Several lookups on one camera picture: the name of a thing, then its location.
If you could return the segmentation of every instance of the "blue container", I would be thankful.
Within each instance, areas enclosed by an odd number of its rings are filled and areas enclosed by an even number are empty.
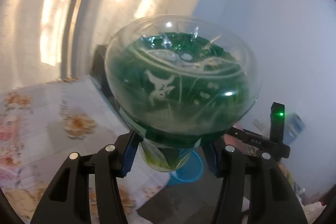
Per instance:
[[[296,113],[288,115],[283,129],[283,143],[291,145],[304,130],[305,124]]]
[[[170,172],[168,185],[189,183],[198,180],[203,175],[203,161],[201,157],[193,151],[187,163],[178,170]]]

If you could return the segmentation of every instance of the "metal screw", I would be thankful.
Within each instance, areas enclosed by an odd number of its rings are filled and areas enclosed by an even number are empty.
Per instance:
[[[75,160],[76,158],[78,158],[78,153],[76,153],[76,152],[71,153],[70,156],[69,156],[69,158],[71,160]]]
[[[269,159],[271,158],[271,155],[268,154],[268,153],[266,153],[266,152],[262,153],[261,156],[262,156],[265,160],[269,160]]]
[[[233,152],[233,151],[235,151],[235,147],[232,146],[232,145],[227,145],[227,146],[225,147],[225,150],[226,150],[227,152]]]
[[[107,152],[112,152],[112,151],[114,151],[115,150],[115,146],[113,145],[113,144],[109,144],[107,147],[105,147],[105,150],[107,151]]]

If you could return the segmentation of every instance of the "etched animal design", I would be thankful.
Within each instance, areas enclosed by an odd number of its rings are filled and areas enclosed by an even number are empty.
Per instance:
[[[175,88],[172,85],[168,86],[174,81],[174,75],[168,79],[160,79],[155,77],[149,70],[146,70],[145,74],[147,74],[149,81],[153,83],[155,87],[155,90],[149,95],[149,101],[152,105],[154,105],[154,99],[163,100],[166,94],[169,94]]]

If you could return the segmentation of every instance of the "clear glass bowl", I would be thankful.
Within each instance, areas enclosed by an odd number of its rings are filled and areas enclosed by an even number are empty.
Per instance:
[[[254,55],[239,37],[175,15],[141,18],[119,30],[108,45],[105,70],[121,116],[149,140],[142,154],[160,152],[166,159],[161,165],[173,170],[182,166],[177,154],[186,159],[187,150],[237,122],[260,87]],[[148,146],[160,149],[153,153]]]

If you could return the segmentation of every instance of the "floral tablecloth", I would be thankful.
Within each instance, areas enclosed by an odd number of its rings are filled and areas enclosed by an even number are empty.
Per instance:
[[[88,155],[127,133],[92,79],[69,79],[0,94],[0,187],[29,223],[44,190],[71,152]],[[129,221],[137,208],[169,180],[137,153],[132,170],[118,180]],[[91,214],[97,222],[94,178]]]

